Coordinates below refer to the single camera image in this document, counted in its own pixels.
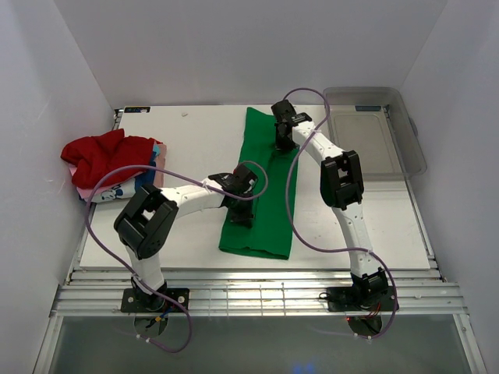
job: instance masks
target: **green cloth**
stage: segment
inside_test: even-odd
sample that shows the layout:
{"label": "green cloth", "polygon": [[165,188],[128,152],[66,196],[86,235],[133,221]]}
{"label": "green cloth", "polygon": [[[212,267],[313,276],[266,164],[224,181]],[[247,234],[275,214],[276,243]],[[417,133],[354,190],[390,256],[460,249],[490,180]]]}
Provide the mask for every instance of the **green cloth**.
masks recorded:
{"label": "green cloth", "polygon": [[[286,216],[286,178],[296,150],[282,153],[275,149],[275,118],[253,108],[246,111],[246,127],[239,162],[255,161],[267,172],[267,191],[253,201],[255,219],[252,228],[233,224],[228,216],[221,229],[219,248],[236,255],[288,259],[291,252],[292,229]],[[264,176],[254,165],[248,168],[257,173],[258,183],[254,193],[264,186]],[[293,171],[289,188],[292,214],[295,209],[296,176]]]}

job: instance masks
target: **transparent tray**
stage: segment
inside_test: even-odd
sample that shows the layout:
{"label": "transparent tray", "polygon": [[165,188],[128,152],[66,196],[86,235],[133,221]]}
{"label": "transparent tray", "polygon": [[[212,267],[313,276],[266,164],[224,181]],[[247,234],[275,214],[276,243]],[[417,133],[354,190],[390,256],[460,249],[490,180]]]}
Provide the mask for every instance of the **transparent tray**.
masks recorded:
{"label": "transparent tray", "polygon": [[324,95],[331,106],[331,139],[359,154],[366,180],[397,180],[426,171],[417,129],[397,90],[333,87]]}

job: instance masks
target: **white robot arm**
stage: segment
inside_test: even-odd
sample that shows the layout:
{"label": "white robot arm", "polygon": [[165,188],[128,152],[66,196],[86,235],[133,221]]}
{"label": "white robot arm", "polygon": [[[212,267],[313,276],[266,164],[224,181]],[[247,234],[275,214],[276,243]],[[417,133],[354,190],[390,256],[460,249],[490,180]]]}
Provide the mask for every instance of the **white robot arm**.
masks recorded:
{"label": "white robot arm", "polygon": [[211,175],[198,185],[157,189],[143,185],[115,221],[115,230],[130,256],[136,275],[132,278],[134,301],[146,311],[156,311],[163,301],[152,295],[138,280],[155,291],[166,293],[161,272],[159,251],[168,237],[176,218],[199,210],[227,207],[232,222],[251,227],[253,202],[220,194],[204,186],[251,197],[257,176],[240,164],[233,173]]}
{"label": "white robot arm", "polygon": [[[301,122],[292,129],[292,139],[302,146],[313,132],[315,124],[312,121]],[[344,150],[335,146],[322,132],[317,132],[306,146],[305,151],[318,165],[328,158],[343,157]],[[366,222],[363,216],[362,203],[351,203],[345,209],[332,207],[334,215],[342,228],[347,247],[373,249]],[[362,277],[364,274],[376,273],[381,265],[368,253],[350,252],[350,266],[352,274]]]}
{"label": "white robot arm", "polygon": [[[363,217],[364,192],[359,155],[334,145],[320,131],[315,130],[312,118],[306,113],[296,114],[287,100],[272,106],[276,118],[276,147],[290,151],[305,144],[305,151],[320,166],[320,194],[324,203],[337,217],[346,246],[371,251],[371,244]],[[350,267],[356,299],[370,304],[387,294],[388,281],[381,264],[368,252],[349,251]]]}

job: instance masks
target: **metal frame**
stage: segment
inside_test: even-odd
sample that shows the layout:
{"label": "metal frame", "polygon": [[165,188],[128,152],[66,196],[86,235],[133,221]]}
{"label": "metal frame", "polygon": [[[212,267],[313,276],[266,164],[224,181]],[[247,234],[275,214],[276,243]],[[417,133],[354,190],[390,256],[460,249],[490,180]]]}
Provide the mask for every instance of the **metal frame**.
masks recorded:
{"label": "metal frame", "polygon": [[61,316],[53,316],[48,320],[47,331],[41,344],[33,374],[45,374],[50,370],[63,320],[64,317]]}
{"label": "metal frame", "polygon": [[[117,111],[113,129],[119,127],[123,110]],[[471,326],[468,310],[456,283],[446,283],[435,261],[423,219],[409,180],[407,189],[423,237],[429,270],[396,270],[393,276],[398,289],[398,314],[453,315],[465,355],[473,373],[483,373],[485,366]],[[83,233],[71,268],[55,297],[51,318],[34,373],[48,372],[65,316],[129,316],[119,311],[122,292],[130,287],[125,270],[80,267],[86,231]],[[344,270],[163,270],[170,287],[191,290],[189,310],[192,316],[344,316],[327,311],[319,294],[326,287],[351,284]]]}
{"label": "metal frame", "polygon": [[483,363],[482,355],[476,343],[475,334],[473,333],[469,316],[466,314],[454,314],[454,321],[458,329],[459,337],[461,338],[462,347],[465,350],[466,358],[468,359],[471,372],[484,373],[487,372]]}

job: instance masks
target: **red cloth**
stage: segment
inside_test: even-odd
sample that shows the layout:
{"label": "red cloth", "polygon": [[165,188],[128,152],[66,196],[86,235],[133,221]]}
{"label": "red cloth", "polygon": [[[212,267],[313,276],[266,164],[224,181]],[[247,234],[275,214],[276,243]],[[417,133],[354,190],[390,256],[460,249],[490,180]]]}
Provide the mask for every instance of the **red cloth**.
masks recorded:
{"label": "red cloth", "polygon": [[[126,165],[148,165],[155,140],[140,136],[125,137],[125,130],[110,131],[101,136],[85,136],[66,144],[61,158],[77,167],[71,182],[81,189],[92,189],[108,172]],[[130,179],[140,169],[120,171],[105,185]]]}

